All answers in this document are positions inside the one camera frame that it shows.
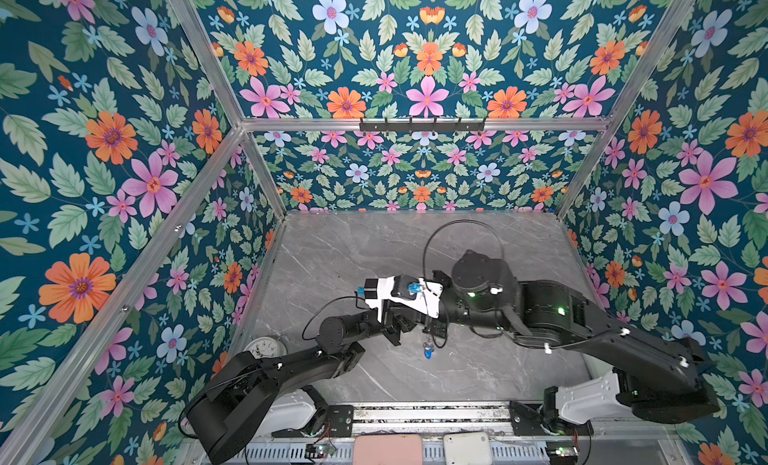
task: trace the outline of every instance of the small blue flower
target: small blue flower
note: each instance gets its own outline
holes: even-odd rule
[[[51,90],[51,94],[48,95],[48,98],[51,100],[56,100],[56,104],[58,106],[62,106],[63,104],[69,104],[70,100],[67,98],[67,90],[62,90],[59,92],[56,90],[55,86],[49,85],[48,88]]]
[[[246,25],[248,25],[248,23],[249,23],[249,22],[248,22],[248,19],[249,19],[249,18],[250,18],[250,17],[248,17],[247,15],[243,15],[243,12],[237,12],[237,19],[236,19],[236,20],[237,20],[238,22],[240,22],[240,25],[242,25],[243,27],[245,27]]]
[[[98,241],[98,235],[94,235],[90,239],[87,235],[82,235],[81,239],[85,242],[85,245],[80,246],[80,251],[88,250],[88,254],[93,255],[94,249],[101,249],[101,245],[96,243]]]
[[[418,24],[418,17],[408,17],[408,23],[406,24],[406,27],[410,28],[411,32],[421,27]]]
[[[27,235],[29,233],[29,230],[32,230],[33,232],[36,232],[39,230],[34,224],[39,223],[40,219],[33,219],[29,213],[24,213],[24,220],[16,219],[13,221],[15,225],[24,227],[22,229],[22,233],[24,235]]]
[[[126,3],[126,0],[114,0],[114,2],[118,5],[119,8],[128,8],[128,4]]]
[[[88,210],[92,210],[91,215],[94,217],[98,216],[100,213],[104,213],[104,202],[99,201],[98,198],[94,197],[93,201],[91,203],[85,204],[85,208]]]
[[[19,321],[26,321],[27,327],[34,328],[36,322],[45,321],[45,317],[43,316],[45,307],[36,308],[33,304],[29,304],[27,310],[29,310],[28,314],[24,314],[18,318]]]
[[[218,15],[209,15],[208,19],[210,20],[210,26],[216,27],[216,30],[221,30],[221,28],[224,26],[224,24],[221,23],[221,19]]]
[[[354,5],[350,5],[350,8],[345,10],[344,13],[350,16],[350,20],[360,18],[360,9],[355,8]]]
[[[130,345],[128,347],[128,351],[130,354],[128,355],[128,360],[133,360],[134,358],[137,358],[139,356],[139,352],[141,349],[144,348],[143,345],[139,345],[139,341],[137,340],[135,344]]]
[[[453,30],[453,28],[456,26],[456,16],[453,17],[446,17],[446,22],[442,25],[443,28],[447,28],[448,32]]]

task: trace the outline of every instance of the teal wallpaper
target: teal wallpaper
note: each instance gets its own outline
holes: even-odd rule
[[[4,441],[229,126],[165,0],[0,0],[0,40]],[[238,150],[36,463],[172,461],[273,222]]]
[[[678,427],[704,465],[768,461],[766,19],[697,4],[567,220],[608,313],[706,351],[720,412]]]

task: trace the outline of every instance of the light blue flower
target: light blue flower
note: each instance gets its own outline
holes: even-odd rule
[[[209,15],[210,26],[216,27],[216,30],[221,30],[224,24],[221,23],[221,18],[218,15]]]
[[[35,226],[35,224],[36,224],[36,223],[39,223],[39,222],[40,222],[40,219],[33,219],[33,218],[32,218],[32,216],[31,216],[31,215],[29,215],[29,213],[24,213],[24,220],[21,220],[21,219],[16,219],[16,220],[14,220],[13,222],[14,222],[14,224],[15,224],[15,225],[18,225],[18,226],[24,227],[24,228],[22,229],[22,233],[23,233],[24,235],[27,235],[27,234],[29,233],[29,231],[30,231],[30,230],[32,230],[33,232],[36,232],[37,230],[39,230],[39,229],[38,229],[38,228]]]
[[[91,203],[85,204],[85,208],[92,210],[91,215],[96,217],[98,214],[104,213],[104,205],[104,202],[101,202],[97,197],[94,197]]]
[[[448,32],[453,30],[453,28],[456,26],[456,16],[453,17],[446,17],[446,22],[442,25],[443,28],[447,28]]]
[[[62,90],[59,92],[56,90],[55,86],[49,85],[48,89],[51,90],[51,94],[48,95],[48,98],[51,100],[56,100],[56,104],[58,106],[62,106],[63,104],[69,104],[70,100],[67,98],[67,90]]]
[[[45,321],[45,317],[43,316],[45,307],[36,308],[33,304],[29,304],[27,310],[29,310],[28,314],[24,314],[18,318],[19,321],[26,321],[27,327],[34,328],[36,322]]]
[[[88,254],[93,255],[94,249],[101,249],[101,245],[96,243],[98,241],[98,235],[94,235],[90,239],[87,235],[82,235],[81,239],[85,242],[85,245],[80,246],[80,251],[88,250]]]
[[[237,19],[236,20],[238,22],[240,22],[240,25],[242,25],[243,27],[248,25],[248,23],[249,23],[248,19],[249,18],[250,17],[248,17],[247,15],[243,15],[243,12],[237,12]]]
[[[418,17],[408,17],[408,23],[406,24],[406,27],[410,28],[411,32],[421,27],[421,25],[418,24]]]

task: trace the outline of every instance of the floral wallpaper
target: floral wallpaper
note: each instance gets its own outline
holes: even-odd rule
[[[0,0],[0,40],[4,441],[229,126],[165,0]],[[274,234],[221,173],[35,463],[172,461]]]
[[[194,1],[245,111],[349,119],[600,116],[671,0]]]
[[[678,432],[705,465],[768,461],[766,19],[699,1],[566,219],[608,313],[704,348],[720,411]]]

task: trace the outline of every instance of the aluminum frame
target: aluminum frame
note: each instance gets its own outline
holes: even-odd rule
[[[648,40],[648,48],[639,59],[638,66],[635,67],[629,80],[621,89],[619,97],[610,109],[608,128],[592,143],[592,147],[587,152],[584,160],[581,161],[581,165],[574,174],[574,178],[568,184],[568,191],[555,211],[560,220],[564,220],[565,215],[568,214],[571,206],[576,201],[576,197],[587,185],[592,171],[603,156],[605,147],[616,136],[621,123],[624,121],[624,117],[632,110],[632,105],[638,99],[640,91],[654,70],[656,70],[662,55],[667,51],[672,39],[677,34],[680,26],[682,26],[683,20],[691,12],[695,2],[696,0],[672,0],[661,20],[659,20],[653,35]]]
[[[45,389],[24,415],[19,425],[0,447],[0,463],[26,464],[34,458],[57,420],[66,413],[82,383],[93,373],[96,362],[109,348],[128,313],[160,268],[178,238],[205,198],[219,172],[244,138],[241,129],[231,130],[210,156],[178,204],[163,221],[158,232],[128,269],[89,326],[48,380]]]

